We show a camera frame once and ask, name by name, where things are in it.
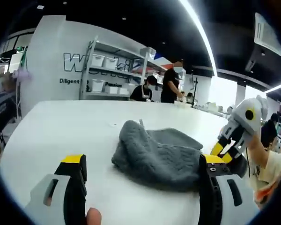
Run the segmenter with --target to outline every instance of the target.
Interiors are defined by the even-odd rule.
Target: finger
[[[90,208],[86,214],[87,225],[101,225],[101,213],[99,210]]]

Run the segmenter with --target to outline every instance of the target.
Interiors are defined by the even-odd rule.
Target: window
[[[209,102],[215,102],[217,106],[223,106],[226,111],[231,105],[234,105],[237,92],[237,83],[227,79],[213,77],[211,79]]]
[[[246,86],[245,88],[245,99],[248,99],[248,98],[256,98],[257,95],[260,95],[261,97],[265,98],[266,99],[266,93],[258,90],[258,89],[255,89],[253,87],[250,87],[250,86]]]

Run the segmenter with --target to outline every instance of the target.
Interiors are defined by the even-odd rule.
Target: black ceiling
[[[281,0],[190,2],[207,34],[217,68],[250,76],[270,86],[281,83],[281,57],[254,44],[255,12],[276,29],[281,41]],[[188,73],[193,65],[211,66],[202,38],[178,0],[40,0],[38,4],[44,5],[44,9],[31,8],[12,32],[36,27],[43,15],[67,15],[67,20],[104,27],[151,46],[170,61],[183,59]],[[256,61],[254,73],[245,70],[251,60]],[[281,100],[281,91],[274,97]]]

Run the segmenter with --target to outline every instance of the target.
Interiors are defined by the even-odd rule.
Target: face mask
[[[178,74],[181,73],[182,70],[183,70],[182,67],[174,67],[174,71],[175,71],[176,73],[178,73]]]

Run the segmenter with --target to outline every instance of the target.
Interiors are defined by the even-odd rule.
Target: white storage bin
[[[118,94],[120,95],[129,95],[129,91],[127,88],[118,88]]]
[[[103,67],[108,69],[116,69],[118,65],[118,59],[106,57],[103,62]]]
[[[93,54],[92,66],[101,67],[105,56]]]
[[[105,86],[105,92],[108,94],[117,94],[118,87]]]
[[[105,81],[93,79],[91,83],[91,90],[94,92],[102,92]]]
[[[140,54],[144,57],[146,57],[147,53],[149,53],[149,60],[154,60],[154,57],[156,55],[156,50],[150,47],[142,48],[140,50]]]
[[[122,85],[122,88],[126,88],[129,92],[129,94],[132,94],[132,92],[136,88],[136,85],[132,84],[132,83],[125,83],[125,84]]]

